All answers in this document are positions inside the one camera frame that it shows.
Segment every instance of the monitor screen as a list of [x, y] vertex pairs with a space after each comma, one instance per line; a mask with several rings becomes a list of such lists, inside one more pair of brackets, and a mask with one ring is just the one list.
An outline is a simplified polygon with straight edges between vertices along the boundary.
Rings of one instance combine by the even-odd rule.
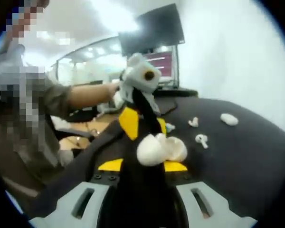
[[136, 22], [139, 26], [137, 31], [119, 33], [124, 56], [185, 42], [175, 4], [149, 11], [139, 16]]

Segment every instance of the ceiling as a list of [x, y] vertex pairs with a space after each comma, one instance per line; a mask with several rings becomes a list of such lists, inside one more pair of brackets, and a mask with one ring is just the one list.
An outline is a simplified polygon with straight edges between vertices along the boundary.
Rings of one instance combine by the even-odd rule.
[[[64, 55], [117, 32], [104, 26], [99, 11], [92, 5], [98, 0], [52, 0], [30, 31], [20, 40], [26, 47], [26, 60], [36, 66], [48, 66]], [[178, 0], [110, 0], [127, 9], [134, 17]], [[120, 16], [107, 12], [114, 23]]]

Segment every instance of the person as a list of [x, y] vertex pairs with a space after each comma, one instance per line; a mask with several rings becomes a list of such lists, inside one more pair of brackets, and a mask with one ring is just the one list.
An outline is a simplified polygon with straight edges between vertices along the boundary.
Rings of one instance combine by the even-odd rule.
[[[118, 84], [112, 83], [74, 87], [56, 84], [23, 61], [24, 47], [18, 38], [48, 5], [49, 0], [24, 0], [24, 6], [7, 25], [0, 47], [0, 77], [7, 74], [11, 78], [0, 92], [0, 175], [23, 209], [73, 159], [71, 151], [60, 150], [44, 116], [64, 119], [73, 110], [108, 102], [118, 89]], [[15, 85], [17, 77], [26, 79]]]

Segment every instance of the person's hand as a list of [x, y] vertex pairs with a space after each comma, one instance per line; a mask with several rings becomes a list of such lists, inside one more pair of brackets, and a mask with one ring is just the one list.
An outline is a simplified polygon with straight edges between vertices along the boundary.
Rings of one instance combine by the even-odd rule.
[[110, 97], [113, 98], [115, 93], [119, 90], [119, 83], [118, 82], [109, 83], [109, 84], [107, 84], [107, 86], [108, 86]]

